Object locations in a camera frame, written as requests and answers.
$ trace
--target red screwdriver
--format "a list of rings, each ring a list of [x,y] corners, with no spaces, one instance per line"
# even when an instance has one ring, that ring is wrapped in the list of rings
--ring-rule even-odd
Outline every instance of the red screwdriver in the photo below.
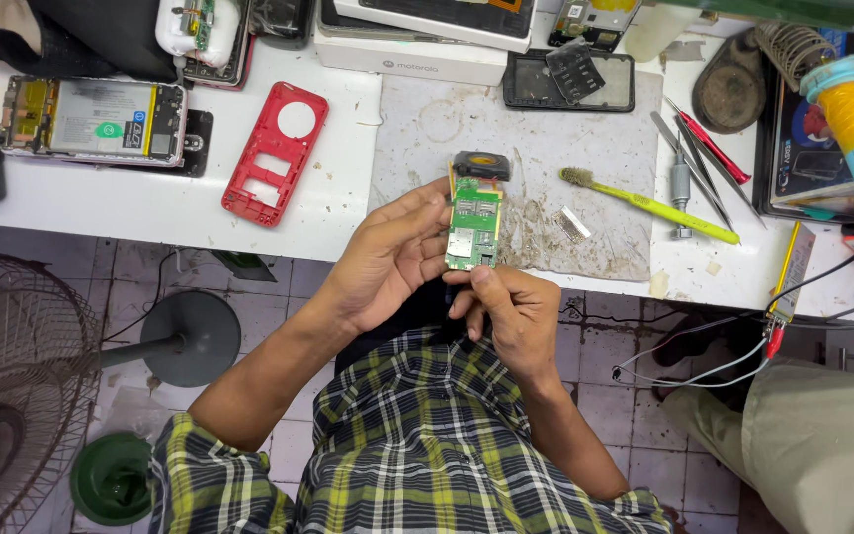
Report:
[[[667,103],[670,103],[671,107],[673,107],[678,115],[681,116],[682,120],[687,125],[687,128],[690,128],[690,130],[694,132],[694,135],[697,136],[697,139],[700,139],[700,142],[704,144],[707,150],[709,150],[711,154],[714,154],[714,157],[717,158],[720,164],[727,169],[727,172],[733,177],[734,181],[740,185],[750,181],[750,175],[740,170],[740,167],[736,166],[736,164],[723,153],[723,150],[720,150],[720,147],[717,146],[713,139],[711,139],[711,136],[707,135],[707,132],[704,131],[704,128],[699,125],[697,121],[692,119],[687,113],[681,111],[681,109],[675,103],[671,102],[671,99],[668,97],[665,96],[664,100],[666,100]]]

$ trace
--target motorola logo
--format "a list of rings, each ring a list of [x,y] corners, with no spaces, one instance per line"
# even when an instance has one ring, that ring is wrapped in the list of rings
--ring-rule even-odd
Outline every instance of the motorola logo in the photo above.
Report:
[[[397,67],[397,68],[407,68],[410,70],[426,70],[428,72],[439,72],[437,67],[425,67],[422,65],[414,65],[412,63],[397,63],[397,64],[395,64],[393,61],[390,61],[390,60],[384,61],[382,63],[382,65],[384,65],[385,67],[388,67],[388,68]]]

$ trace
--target khaki pants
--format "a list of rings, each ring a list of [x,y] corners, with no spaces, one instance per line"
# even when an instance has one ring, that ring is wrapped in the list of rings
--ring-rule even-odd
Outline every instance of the khaki pants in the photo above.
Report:
[[[778,361],[754,378],[743,414],[703,388],[662,407],[790,534],[854,534],[854,374]]]

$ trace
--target dirty work mat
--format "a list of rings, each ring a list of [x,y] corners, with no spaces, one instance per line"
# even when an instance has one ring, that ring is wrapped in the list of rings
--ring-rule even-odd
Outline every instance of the dirty work mat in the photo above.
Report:
[[[500,260],[520,269],[647,280],[651,215],[596,191],[561,181],[559,169],[584,167],[612,187],[654,198],[663,78],[635,73],[631,113],[516,111],[501,88],[384,76],[368,211],[447,174],[461,150],[503,154],[512,162],[504,187]],[[592,233],[573,244],[552,215],[563,205]]]

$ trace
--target plaid shirt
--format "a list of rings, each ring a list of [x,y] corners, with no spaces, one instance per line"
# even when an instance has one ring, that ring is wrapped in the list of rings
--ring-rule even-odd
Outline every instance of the plaid shirt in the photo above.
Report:
[[[516,382],[487,339],[410,331],[314,405],[298,502],[242,452],[175,415],[154,448],[150,532],[670,533],[651,492],[588,497],[533,448]]]

